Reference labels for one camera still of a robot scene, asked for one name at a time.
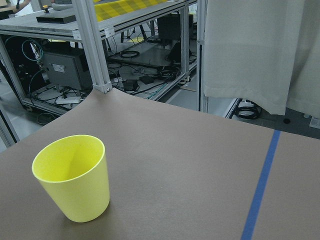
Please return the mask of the yellow cup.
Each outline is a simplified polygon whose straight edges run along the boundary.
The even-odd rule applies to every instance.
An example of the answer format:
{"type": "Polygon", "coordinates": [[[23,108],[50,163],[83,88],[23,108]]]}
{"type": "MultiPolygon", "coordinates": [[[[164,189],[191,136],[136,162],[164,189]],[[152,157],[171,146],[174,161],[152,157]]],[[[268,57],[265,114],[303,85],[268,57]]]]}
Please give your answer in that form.
{"type": "Polygon", "coordinates": [[[106,148],[92,135],[71,135],[43,148],[32,173],[71,221],[89,222],[110,202],[106,148]]]}

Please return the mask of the white power strip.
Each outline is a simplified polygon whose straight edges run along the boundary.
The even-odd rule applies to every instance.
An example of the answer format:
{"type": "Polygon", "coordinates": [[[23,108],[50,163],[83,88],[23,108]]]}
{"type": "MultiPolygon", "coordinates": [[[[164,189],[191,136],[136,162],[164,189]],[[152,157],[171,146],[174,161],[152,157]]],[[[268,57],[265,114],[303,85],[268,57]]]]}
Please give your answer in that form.
{"type": "Polygon", "coordinates": [[[65,104],[79,104],[83,99],[80,96],[74,96],[74,97],[58,97],[55,101],[58,105],[65,105],[65,104]]]}

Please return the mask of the grey control cabinet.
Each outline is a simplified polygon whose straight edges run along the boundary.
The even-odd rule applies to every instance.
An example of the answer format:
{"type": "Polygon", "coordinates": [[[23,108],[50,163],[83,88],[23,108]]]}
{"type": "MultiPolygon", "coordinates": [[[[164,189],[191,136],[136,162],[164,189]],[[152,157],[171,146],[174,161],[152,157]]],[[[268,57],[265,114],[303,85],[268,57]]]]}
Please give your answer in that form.
{"type": "Polygon", "coordinates": [[[81,49],[68,52],[45,51],[42,62],[52,84],[77,90],[92,86],[86,55],[81,49]]]}

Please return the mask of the white curtain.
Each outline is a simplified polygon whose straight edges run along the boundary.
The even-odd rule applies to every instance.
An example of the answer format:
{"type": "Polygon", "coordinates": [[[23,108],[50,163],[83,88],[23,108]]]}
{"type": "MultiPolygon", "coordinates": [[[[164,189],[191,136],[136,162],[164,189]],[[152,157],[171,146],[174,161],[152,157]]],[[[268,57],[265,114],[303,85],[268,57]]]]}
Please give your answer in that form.
{"type": "Polygon", "coordinates": [[[207,97],[248,99],[272,115],[319,117],[319,1],[208,1],[203,88],[207,97]]]}

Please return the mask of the aluminium frame post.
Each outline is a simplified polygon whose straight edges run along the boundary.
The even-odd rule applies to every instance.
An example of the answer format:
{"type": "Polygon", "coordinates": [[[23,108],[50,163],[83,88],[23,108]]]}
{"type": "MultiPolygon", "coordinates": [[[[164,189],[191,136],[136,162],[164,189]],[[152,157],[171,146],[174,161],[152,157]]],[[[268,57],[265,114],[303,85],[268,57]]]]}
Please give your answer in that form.
{"type": "Polygon", "coordinates": [[[84,47],[93,88],[107,94],[112,90],[96,11],[92,0],[73,0],[72,6],[84,47]]]}

